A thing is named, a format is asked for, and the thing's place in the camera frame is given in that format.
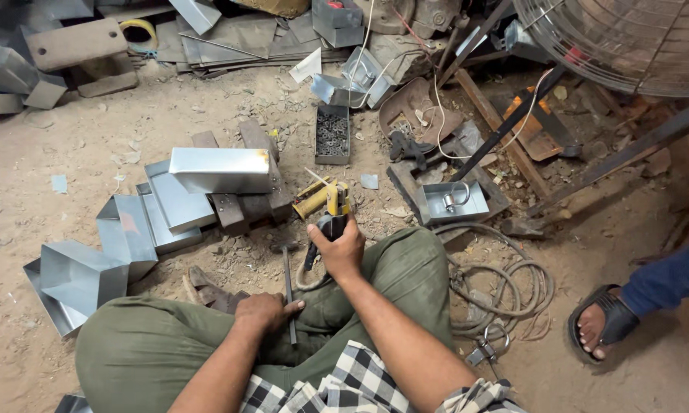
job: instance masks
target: hammer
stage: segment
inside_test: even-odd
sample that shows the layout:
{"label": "hammer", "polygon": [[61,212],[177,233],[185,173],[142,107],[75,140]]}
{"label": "hammer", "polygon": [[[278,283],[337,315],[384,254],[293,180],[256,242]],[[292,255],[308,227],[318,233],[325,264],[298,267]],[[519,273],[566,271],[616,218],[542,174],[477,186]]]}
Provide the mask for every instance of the hammer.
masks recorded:
{"label": "hammer", "polygon": [[[288,303],[293,302],[294,293],[291,288],[291,266],[288,265],[288,252],[290,250],[299,249],[300,245],[298,242],[290,239],[285,241],[276,242],[270,246],[270,250],[273,252],[283,253],[283,268],[285,270],[285,299]],[[296,326],[294,325],[294,319],[288,321],[288,330],[291,333],[291,344],[296,344]]]}
{"label": "hammer", "polygon": [[500,225],[500,230],[503,234],[526,239],[545,239],[546,235],[543,233],[543,229],[552,223],[557,223],[559,221],[568,220],[571,218],[571,212],[569,210],[560,210],[552,215],[548,215],[544,218],[534,219],[534,220],[523,220],[520,218],[508,218],[502,221]]}

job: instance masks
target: green pants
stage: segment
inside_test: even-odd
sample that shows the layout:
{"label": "green pants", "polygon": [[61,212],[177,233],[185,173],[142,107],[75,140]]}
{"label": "green pants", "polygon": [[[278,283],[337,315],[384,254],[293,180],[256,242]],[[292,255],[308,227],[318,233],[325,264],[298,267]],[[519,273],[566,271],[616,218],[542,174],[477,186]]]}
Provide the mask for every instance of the green pants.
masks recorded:
{"label": "green pants", "polygon": [[[435,235],[404,229],[365,251],[363,275],[406,315],[452,348],[449,274]],[[349,340],[376,350],[344,293],[330,284],[296,293],[306,308],[288,332],[261,346],[254,373],[285,391],[314,387],[330,374]],[[94,413],[164,413],[225,339],[234,316],[204,306],[126,297],[102,306],[82,326],[76,372]]]}

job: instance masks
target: man's right hand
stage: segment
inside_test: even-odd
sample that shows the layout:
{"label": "man's right hand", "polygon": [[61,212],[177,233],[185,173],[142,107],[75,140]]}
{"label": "man's right hand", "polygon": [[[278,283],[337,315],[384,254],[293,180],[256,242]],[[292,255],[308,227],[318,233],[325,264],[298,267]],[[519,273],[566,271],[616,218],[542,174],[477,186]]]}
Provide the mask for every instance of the man's right hand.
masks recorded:
{"label": "man's right hand", "polygon": [[316,225],[310,224],[306,231],[311,241],[319,248],[324,267],[335,281],[341,282],[351,276],[360,276],[360,265],[365,251],[365,236],[357,227],[355,216],[347,216],[347,226],[340,238],[329,241]]}

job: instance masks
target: blue pants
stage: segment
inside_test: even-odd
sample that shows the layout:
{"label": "blue pants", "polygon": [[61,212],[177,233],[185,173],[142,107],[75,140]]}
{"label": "blue pants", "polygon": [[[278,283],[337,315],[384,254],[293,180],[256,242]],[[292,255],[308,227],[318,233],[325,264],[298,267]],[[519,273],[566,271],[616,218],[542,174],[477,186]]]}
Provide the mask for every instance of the blue pants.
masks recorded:
{"label": "blue pants", "polygon": [[638,317],[676,308],[682,298],[689,297],[689,247],[638,268],[620,296]]}

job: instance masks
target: hammer handle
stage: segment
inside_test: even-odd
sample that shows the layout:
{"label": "hammer handle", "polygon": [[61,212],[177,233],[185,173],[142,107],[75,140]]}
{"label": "hammer handle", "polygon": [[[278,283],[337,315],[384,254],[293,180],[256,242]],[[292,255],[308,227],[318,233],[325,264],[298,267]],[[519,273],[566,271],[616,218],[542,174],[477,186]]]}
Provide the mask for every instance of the hammer handle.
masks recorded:
{"label": "hammer handle", "polygon": [[[287,248],[283,248],[283,269],[285,271],[285,298],[290,304],[294,300],[294,292],[291,288],[291,266],[288,264]],[[296,326],[293,318],[288,321],[288,331],[291,333],[291,344],[296,344]]]}

